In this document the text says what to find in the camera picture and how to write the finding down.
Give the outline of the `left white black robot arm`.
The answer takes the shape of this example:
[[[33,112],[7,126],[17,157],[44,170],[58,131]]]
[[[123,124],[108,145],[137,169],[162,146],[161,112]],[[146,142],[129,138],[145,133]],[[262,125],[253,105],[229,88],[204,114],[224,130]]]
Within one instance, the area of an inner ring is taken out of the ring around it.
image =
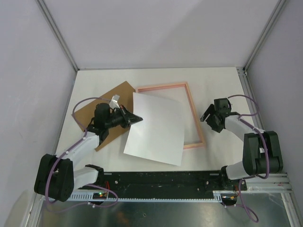
[[[94,116],[79,141],[61,155],[42,156],[34,185],[35,193],[64,202],[75,189],[85,186],[101,188],[105,183],[103,168],[88,164],[76,170],[75,166],[105,141],[111,128],[120,126],[126,129],[141,121],[142,117],[129,112],[123,105],[112,108],[106,103],[97,104]]]

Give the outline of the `pink wooden picture frame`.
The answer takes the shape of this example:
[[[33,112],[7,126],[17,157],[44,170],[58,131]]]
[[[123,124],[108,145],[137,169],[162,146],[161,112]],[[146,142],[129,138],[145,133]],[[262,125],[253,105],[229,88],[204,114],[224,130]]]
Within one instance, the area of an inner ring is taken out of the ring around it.
[[[187,82],[138,87],[136,93],[177,101],[181,105],[179,110],[184,118],[183,149],[205,147],[200,118]]]

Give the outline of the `sunflower photo print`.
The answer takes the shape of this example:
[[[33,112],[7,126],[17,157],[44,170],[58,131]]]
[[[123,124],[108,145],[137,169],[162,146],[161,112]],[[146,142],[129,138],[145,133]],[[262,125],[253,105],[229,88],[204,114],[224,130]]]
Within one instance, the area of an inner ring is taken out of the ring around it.
[[[124,154],[180,166],[185,118],[178,101],[133,93],[133,113],[143,118],[131,126]]]

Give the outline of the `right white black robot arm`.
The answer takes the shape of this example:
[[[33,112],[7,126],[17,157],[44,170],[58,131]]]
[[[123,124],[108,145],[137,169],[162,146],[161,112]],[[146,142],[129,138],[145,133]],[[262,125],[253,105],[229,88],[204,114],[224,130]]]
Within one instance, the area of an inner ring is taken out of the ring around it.
[[[227,130],[243,142],[242,161],[221,168],[219,186],[231,189],[236,180],[280,173],[284,164],[278,134],[253,126],[243,119],[243,114],[232,111],[228,98],[215,99],[200,118],[217,133]]]

